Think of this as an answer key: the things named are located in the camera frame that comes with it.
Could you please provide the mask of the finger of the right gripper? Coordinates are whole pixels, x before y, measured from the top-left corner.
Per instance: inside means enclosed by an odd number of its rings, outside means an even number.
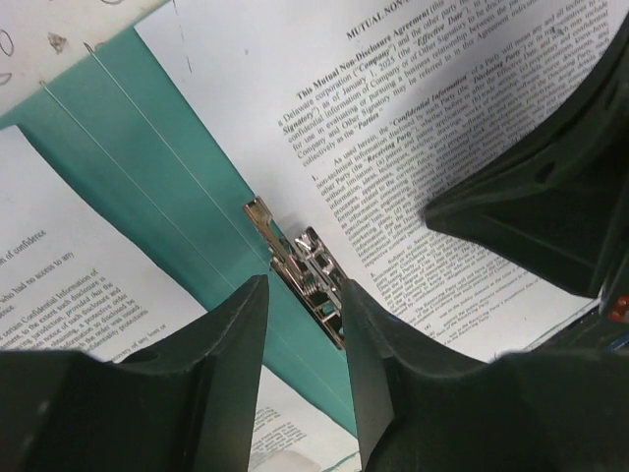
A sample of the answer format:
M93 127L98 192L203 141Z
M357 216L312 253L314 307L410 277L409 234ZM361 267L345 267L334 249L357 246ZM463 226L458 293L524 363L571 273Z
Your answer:
M595 298L628 229L628 25L533 132L434 198L429 229Z

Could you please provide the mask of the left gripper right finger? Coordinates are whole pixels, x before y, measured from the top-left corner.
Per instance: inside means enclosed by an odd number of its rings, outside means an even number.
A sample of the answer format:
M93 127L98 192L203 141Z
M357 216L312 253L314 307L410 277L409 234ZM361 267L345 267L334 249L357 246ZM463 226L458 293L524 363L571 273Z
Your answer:
M627 469L626 350L482 362L391 315L353 280L342 321L365 470Z

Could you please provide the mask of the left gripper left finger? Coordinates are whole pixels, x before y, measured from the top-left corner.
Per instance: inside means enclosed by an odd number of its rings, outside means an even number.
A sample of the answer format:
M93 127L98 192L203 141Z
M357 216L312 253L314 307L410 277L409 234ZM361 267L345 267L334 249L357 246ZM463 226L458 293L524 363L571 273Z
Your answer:
M80 351L1 355L5 471L244 471L268 279L120 363Z

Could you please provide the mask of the metal folder clip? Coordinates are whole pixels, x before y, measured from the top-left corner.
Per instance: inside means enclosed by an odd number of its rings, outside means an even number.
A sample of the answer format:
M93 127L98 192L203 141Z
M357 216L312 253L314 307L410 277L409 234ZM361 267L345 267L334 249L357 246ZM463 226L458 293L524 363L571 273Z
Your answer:
M347 275L312 227L290 240L274 226L265 202L254 197L243 210L270 253L270 267L334 346L345 348L341 289Z

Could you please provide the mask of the printed paper sheet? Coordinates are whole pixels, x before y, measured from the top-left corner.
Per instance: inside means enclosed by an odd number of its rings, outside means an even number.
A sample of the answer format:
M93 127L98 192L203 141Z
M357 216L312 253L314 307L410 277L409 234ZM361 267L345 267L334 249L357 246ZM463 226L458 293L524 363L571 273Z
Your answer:
M593 307L426 228L436 195L551 114L624 1L171 1L136 32L288 238L487 361Z
M2 350L120 362L205 314L16 126L1 131L0 193Z

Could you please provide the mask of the teal plastic folder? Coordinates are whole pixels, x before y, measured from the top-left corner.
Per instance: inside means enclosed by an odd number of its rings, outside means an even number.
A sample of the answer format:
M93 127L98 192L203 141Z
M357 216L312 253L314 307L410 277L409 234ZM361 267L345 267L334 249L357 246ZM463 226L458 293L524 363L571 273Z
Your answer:
M89 55L1 116L99 215L211 312L255 275L268 279L266 337L248 470L365 470L348 392L334 394L341 418L311 405L333 391L324 372L346 357L307 317L268 268L267 246L224 203L251 194L184 98L159 68L124 82Z

